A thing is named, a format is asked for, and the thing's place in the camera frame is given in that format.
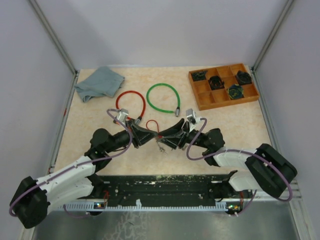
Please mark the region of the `red cable padlock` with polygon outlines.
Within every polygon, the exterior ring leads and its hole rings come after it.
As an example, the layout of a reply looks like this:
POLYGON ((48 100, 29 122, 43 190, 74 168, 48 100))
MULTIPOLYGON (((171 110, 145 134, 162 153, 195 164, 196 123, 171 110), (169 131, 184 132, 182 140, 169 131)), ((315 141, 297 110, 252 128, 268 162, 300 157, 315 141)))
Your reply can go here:
POLYGON ((159 126, 159 123, 154 120, 154 119, 149 119, 146 123, 145 123, 145 127, 148 129, 148 130, 156 130, 157 132, 157 136, 159 139, 163 138, 161 135, 160 135, 160 126, 159 126))

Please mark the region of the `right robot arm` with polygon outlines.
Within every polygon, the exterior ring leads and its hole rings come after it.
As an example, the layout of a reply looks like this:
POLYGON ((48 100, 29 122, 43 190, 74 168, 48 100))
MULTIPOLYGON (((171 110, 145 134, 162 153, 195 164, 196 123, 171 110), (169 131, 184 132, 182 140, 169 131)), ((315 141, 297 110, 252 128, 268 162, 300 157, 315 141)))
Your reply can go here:
POLYGON ((209 166, 241 169, 223 185, 223 192, 229 198, 235 198, 244 190, 262 190, 280 199, 282 193, 288 190, 286 200, 291 200, 293 191, 290 183, 298 171, 278 151, 267 143, 255 150, 226 148, 219 128, 206 133, 196 130, 200 121, 206 122, 207 119, 181 119, 174 126, 160 132, 140 127, 134 121, 128 122, 127 126, 136 147, 155 138, 172 149, 186 147, 186 157, 191 161, 204 160, 209 166))

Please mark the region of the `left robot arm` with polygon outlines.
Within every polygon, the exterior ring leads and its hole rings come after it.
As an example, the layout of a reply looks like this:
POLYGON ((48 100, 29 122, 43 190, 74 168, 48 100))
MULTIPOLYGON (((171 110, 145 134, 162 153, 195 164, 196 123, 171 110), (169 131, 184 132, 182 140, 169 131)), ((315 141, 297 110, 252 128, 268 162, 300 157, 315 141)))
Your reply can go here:
POLYGON ((99 128, 92 135, 89 150, 71 164, 39 178, 25 177, 12 197, 9 214, 31 229, 62 205, 83 197, 101 197, 104 186, 97 172, 130 146, 138 148, 158 135, 131 120, 123 128, 116 134, 99 128))

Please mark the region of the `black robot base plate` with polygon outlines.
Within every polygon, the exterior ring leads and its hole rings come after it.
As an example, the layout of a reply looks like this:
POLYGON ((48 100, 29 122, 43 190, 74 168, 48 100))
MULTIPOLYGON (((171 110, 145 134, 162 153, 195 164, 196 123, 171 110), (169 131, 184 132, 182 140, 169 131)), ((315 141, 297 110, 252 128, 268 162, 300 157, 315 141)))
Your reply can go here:
POLYGON ((247 190, 229 184, 231 174, 101 175, 88 199, 102 199, 109 207, 214 207, 227 199, 250 198, 247 190))

